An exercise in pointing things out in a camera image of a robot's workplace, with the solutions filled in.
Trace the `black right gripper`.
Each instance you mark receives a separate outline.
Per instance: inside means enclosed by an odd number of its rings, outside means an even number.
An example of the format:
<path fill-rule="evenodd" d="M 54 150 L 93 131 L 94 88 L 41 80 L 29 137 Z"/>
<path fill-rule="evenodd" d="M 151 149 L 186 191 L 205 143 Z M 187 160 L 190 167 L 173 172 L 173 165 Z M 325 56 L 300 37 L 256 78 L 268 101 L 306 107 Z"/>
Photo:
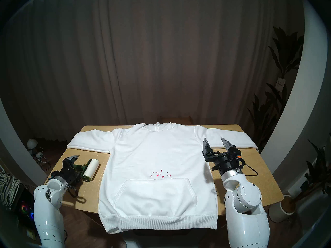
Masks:
<path fill-rule="evenodd" d="M 234 170 L 237 173 L 241 173 L 245 165 L 245 161 L 241 156 L 234 156 L 230 158 L 229 153 L 234 153 L 237 148 L 231 144 L 228 140 L 221 138 L 223 146 L 227 152 L 213 152 L 206 138 L 203 140 L 203 156 L 206 157 L 206 162 L 212 162 L 215 165 L 211 168 L 212 171 L 218 170 L 220 175 Z"/>

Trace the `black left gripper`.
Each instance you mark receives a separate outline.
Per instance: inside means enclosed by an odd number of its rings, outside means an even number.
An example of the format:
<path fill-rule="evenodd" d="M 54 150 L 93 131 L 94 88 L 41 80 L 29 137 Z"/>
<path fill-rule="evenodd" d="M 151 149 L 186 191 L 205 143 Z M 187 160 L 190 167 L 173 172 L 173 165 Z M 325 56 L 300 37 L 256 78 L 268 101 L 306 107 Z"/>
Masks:
<path fill-rule="evenodd" d="M 74 162 L 78 159 L 79 155 L 69 156 L 63 159 L 63 167 L 61 171 L 56 171 L 56 178 L 62 178 L 67 183 L 73 183 L 77 178 L 77 173 L 74 169 Z"/>

